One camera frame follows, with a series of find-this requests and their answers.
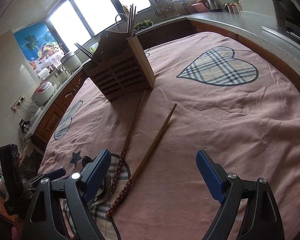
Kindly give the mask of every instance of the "wall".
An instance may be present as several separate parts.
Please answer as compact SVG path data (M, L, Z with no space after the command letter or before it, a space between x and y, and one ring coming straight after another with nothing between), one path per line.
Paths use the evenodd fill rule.
M240 0L240 2L243 11L247 12L247 15L249 15L250 17L253 17L254 14L259 18L259 20L259 15L265 16L263 17L263 19L268 21L276 19L272 0Z
M39 78L19 48L11 30L0 36L0 147L14 143L22 149L19 122L26 114L14 113L12 105L23 93L30 101Z
M61 0L15 0L0 19L0 35L46 19Z

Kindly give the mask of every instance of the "countertop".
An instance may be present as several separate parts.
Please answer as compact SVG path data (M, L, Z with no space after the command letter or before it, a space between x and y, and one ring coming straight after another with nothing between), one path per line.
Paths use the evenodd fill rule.
M44 117L45 113L48 111L49 107L52 105L54 100L58 97L58 95L60 95L62 90L70 83L70 81L80 72L80 70L82 70L83 65L88 61L89 60L82 63L79 68L77 68L73 73L71 73L71 75L67 78L67 80L57 87L56 91L50 97L49 101L43 107L40 107L37 113L34 114L33 117L35 119L31 120L32 124L29 127L28 132L25 134L25 140L29 139L34 134L35 129L37 129L41 119Z
M228 12L206 12L183 15L161 23L157 23L155 26L137 33L137 36L161 26L186 19L210 24L236 33L276 55L300 75L300 49L293 46L286 40L262 30L262 26L275 31L277 31L279 28L267 21L257 20L256 18L250 18L238 14L230 14Z

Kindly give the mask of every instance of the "chopstick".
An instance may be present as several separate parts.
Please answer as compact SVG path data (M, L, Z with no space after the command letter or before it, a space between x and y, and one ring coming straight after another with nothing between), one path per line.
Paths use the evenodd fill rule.
M137 11L137 7L134 7L134 14L133 14L133 19L132 19L132 24L131 24L131 31L130 31L130 37L133 37L134 34L134 19L136 17L136 11Z
M77 46L78 49L80 49L84 54L86 54L89 58L93 57L93 54L88 51L84 46L81 46L79 43L75 43L75 46Z
M97 63L98 65L100 64L98 61L96 61L94 58L93 58L93 54L88 51L85 47L81 46L79 43L75 43L75 46L81 50L88 58L90 58L92 61L94 61L95 63Z
M118 162L118 165L117 165L117 168L116 168L116 171L114 173L113 180L112 180L112 186L111 186L111 192L112 193L115 192L115 189L117 187L118 178L119 178L119 175L120 175L120 172L121 172L122 163L123 163L124 157L126 155L127 148L129 146L129 143L130 143L132 130L133 130L135 124L136 124L137 116L138 116L138 113L139 113L139 110L140 110L140 106L141 106L141 102L143 100L143 97L145 96L145 93L146 93L146 91L144 90L143 93L142 93L142 96L141 96L141 98L139 100L139 103L137 105L137 108L136 108L136 110L134 112L134 116L132 118L129 130L128 130L128 133L127 133L127 136L126 136L126 139L124 141L124 144L123 144L123 147L122 147L122 150L121 150L119 162Z
M131 25L131 17L132 17L131 11L132 11L132 5L130 5L130 10L129 10L129 20L128 20L128 30L127 30L127 33L130 33L130 25Z
M109 210L106 213L106 217L110 217L111 214L116 210L118 205L120 204L121 200L127 195L133 181L136 179L138 174L142 171L143 166L146 164L146 161L150 157L151 153L153 152L154 148L157 146L157 143L159 142L161 136L163 135L165 129L167 128L168 122L176 109L177 104L174 104L173 108L171 109L170 113L168 114L166 120L164 121L163 125L160 127L159 131L157 132L156 136L154 137L152 143L150 144L148 150L146 151L145 155L142 157L141 161L139 162L136 170L131 175L130 179L128 179L126 185L122 189L122 191L119 193L118 197L114 201L114 203L110 206Z

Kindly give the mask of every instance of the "cabinet door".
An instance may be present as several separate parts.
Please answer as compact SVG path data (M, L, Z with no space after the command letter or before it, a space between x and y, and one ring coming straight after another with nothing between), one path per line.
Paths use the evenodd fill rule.
M162 44L161 37L159 36L157 30L150 30L146 33L138 35L138 40L143 50Z
M162 43L181 39L196 33L188 20L182 20L159 27L157 31Z
M59 109L65 113L71 104L75 94L77 92L74 89L74 86L71 84L71 82L62 90L60 95L57 97L56 100L54 100L54 103L56 104Z
M225 37L229 37L234 40L238 40L238 35L235 33L232 33L230 31L227 31L225 29L210 25L210 24L205 24L205 23L200 23L196 21L190 21L191 25L195 28L196 32L213 32L213 33L219 33Z
M75 75L75 77L71 80L71 84L74 86L75 93L79 91L87 78L88 76L84 70L81 70L77 75Z
M62 117L63 112L53 103L35 130L36 133L39 134L40 137L45 140L45 142L48 142L60 123Z

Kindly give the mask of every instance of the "poster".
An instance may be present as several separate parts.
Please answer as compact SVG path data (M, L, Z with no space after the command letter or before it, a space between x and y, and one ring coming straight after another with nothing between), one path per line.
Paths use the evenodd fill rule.
M45 22L38 22L15 32L14 37L37 74L53 63L56 66L61 64L63 50L59 47Z

